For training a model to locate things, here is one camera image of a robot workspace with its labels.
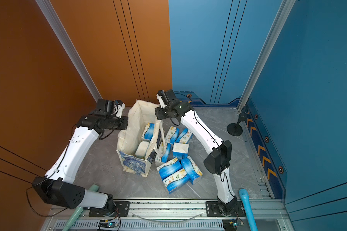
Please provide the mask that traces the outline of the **blue tissue pack column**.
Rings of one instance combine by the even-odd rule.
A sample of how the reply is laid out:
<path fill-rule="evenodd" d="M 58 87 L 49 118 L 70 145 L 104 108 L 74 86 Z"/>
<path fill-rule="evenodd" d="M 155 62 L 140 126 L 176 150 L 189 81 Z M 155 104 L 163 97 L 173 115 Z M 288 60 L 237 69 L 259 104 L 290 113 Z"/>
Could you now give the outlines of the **blue tissue pack column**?
<path fill-rule="evenodd" d="M 142 136 L 141 139 L 142 141 L 151 141 L 153 134 L 154 134 L 154 127 L 155 124 L 154 123 L 147 123 L 143 132 L 142 132 Z"/>

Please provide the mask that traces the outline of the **Vinda cartoon tissue pack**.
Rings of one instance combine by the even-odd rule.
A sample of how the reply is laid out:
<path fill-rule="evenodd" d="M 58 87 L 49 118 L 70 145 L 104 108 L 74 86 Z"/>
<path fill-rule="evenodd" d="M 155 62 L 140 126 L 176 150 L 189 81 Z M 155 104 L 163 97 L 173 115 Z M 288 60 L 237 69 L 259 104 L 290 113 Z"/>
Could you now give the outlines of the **Vinda cartoon tissue pack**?
<path fill-rule="evenodd" d="M 145 159 L 148 147 L 149 141 L 141 141 L 135 152 L 135 156 L 140 159 Z"/>

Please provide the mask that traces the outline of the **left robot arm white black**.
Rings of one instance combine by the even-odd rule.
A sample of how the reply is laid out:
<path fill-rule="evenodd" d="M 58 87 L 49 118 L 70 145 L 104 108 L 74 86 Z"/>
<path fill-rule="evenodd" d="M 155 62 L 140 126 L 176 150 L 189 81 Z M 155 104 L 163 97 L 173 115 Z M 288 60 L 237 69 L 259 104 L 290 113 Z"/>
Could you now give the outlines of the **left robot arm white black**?
<path fill-rule="evenodd" d="M 125 130 L 127 116 L 84 115 L 76 124 L 68 145 L 44 177 L 36 177 L 32 187 L 46 204 L 95 210 L 108 217 L 115 213 L 113 195 L 94 192 L 74 184 L 78 169 L 92 144 L 105 130 Z"/>

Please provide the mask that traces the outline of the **cream canvas bag blue print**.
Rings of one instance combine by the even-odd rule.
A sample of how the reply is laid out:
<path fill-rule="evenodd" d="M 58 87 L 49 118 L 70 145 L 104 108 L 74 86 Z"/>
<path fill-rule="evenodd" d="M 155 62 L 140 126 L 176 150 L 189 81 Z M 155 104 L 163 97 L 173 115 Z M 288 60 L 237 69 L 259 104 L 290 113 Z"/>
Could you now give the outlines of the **cream canvas bag blue print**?
<path fill-rule="evenodd" d="M 161 141 L 164 140 L 162 121 L 155 115 L 155 109 L 159 105 L 137 100 L 129 109 L 128 127 L 118 134 L 117 154 L 119 156 L 123 171 L 147 177 L 152 162 L 155 160 L 156 152 Z M 142 157 L 137 157 L 136 152 L 143 141 L 143 132 L 146 125 L 154 125 L 152 138 L 148 141 L 148 147 Z"/>

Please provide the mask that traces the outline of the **blue tissue pack frontmost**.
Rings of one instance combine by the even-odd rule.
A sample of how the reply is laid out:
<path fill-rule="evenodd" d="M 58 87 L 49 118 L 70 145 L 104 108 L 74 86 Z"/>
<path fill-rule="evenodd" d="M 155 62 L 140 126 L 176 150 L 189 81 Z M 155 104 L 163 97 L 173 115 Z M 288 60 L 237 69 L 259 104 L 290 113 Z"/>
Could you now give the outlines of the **blue tissue pack frontmost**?
<path fill-rule="evenodd" d="M 163 184 L 168 191 L 168 193 L 172 193 L 176 191 L 178 188 L 185 185 L 190 180 L 190 176 L 185 171 L 185 169 L 181 169 L 172 175 L 168 176 L 163 180 Z"/>

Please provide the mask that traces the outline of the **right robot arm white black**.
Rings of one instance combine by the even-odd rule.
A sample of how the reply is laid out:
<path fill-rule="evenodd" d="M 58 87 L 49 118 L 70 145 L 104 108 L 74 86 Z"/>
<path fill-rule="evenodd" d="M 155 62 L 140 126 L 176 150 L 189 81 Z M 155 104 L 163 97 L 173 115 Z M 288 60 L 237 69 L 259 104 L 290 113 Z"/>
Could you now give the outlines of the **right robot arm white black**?
<path fill-rule="evenodd" d="M 215 135 L 187 102 L 180 102 L 173 107 L 165 106 L 162 108 L 158 106 L 155 108 L 155 116 L 158 120 L 177 119 L 198 139 L 208 154 L 203 163 L 215 178 L 219 211 L 224 216 L 235 213 L 238 200 L 231 186 L 229 174 L 231 142 L 224 141 Z"/>

